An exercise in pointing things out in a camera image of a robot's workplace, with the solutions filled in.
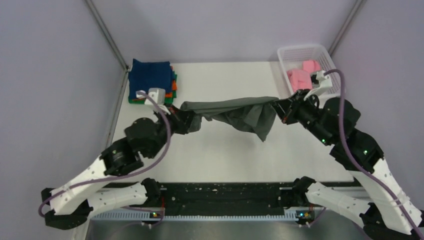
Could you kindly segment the dark grey t-shirt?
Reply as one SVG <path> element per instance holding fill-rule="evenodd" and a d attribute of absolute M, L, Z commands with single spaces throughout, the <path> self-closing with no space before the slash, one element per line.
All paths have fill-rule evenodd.
<path fill-rule="evenodd" d="M 185 101 L 180 110 L 194 112 L 189 130 L 200 130 L 202 120 L 228 124 L 238 131 L 253 133 L 264 142 L 276 118 L 272 103 L 279 98 L 273 96 L 244 97 L 215 102 Z"/>

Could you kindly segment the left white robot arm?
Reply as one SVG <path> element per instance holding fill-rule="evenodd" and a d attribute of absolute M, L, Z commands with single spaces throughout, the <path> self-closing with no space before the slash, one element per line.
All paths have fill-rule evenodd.
<path fill-rule="evenodd" d="M 106 189 L 106 186 L 144 173 L 143 159 L 164 158 L 174 134 L 185 135 L 201 127 L 201 118 L 192 110 L 175 106 L 156 113 L 157 120 L 142 117 L 124 131 L 125 136 L 107 147 L 83 172 L 58 188 L 41 192 L 42 204 L 49 207 L 42 214 L 46 226 L 69 230 L 92 217 L 132 205 L 157 207 L 162 204 L 159 184 L 152 178 L 129 186 Z"/>

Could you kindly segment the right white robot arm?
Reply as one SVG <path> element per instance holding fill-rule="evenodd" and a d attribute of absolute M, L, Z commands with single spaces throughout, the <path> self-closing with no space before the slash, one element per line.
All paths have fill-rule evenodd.
<path fill-rule="evenodd" d="M 417 208 L 389 169 L 384 152 L 369 134 L 356 128 L 361 114 L 343 96 L 323 107 L 315 94 L 299 90 L 272 107 L 286 125 L 301 124 L 356 179 L 370 197 L 360 200 L 304 176 L 294 181 L 293 200 L 315 204 L 351 220 L 373 240 L 421 240 L 424 212 Z"/>

